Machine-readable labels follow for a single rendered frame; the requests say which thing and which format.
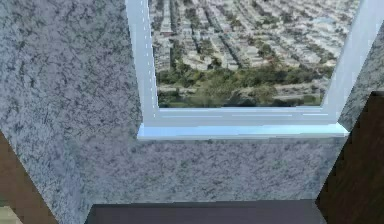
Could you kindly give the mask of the white framed window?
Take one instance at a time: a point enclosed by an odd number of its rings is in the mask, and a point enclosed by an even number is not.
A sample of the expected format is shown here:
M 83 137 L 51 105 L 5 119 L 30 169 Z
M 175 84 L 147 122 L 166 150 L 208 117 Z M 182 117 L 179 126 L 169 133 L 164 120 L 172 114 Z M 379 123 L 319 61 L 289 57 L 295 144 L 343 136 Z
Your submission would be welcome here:
M 345 137 L 342 109 L 384 22 L 384 0 L 362 0 L 320 106 L 158 106 L 148 0 L 125 0 L 140 96 L 139 140 Z

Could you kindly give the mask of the dark brown wooden cupboard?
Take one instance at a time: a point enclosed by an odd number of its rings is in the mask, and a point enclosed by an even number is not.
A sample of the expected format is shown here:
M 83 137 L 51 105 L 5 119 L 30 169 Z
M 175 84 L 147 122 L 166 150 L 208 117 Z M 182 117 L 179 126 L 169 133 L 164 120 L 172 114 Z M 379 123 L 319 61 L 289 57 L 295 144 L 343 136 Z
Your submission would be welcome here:
M 326 224 L 384 224 L 384 91 L 373 91 L 316 205 Z

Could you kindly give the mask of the brown wooden door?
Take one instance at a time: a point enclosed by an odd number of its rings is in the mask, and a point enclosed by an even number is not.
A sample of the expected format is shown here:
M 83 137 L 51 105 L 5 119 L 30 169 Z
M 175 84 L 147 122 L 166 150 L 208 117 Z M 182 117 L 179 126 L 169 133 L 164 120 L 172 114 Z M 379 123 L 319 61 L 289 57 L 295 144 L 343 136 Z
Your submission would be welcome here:
M 0 197 L 7 202 L 22 224 L 58 224 L 1 131 Z

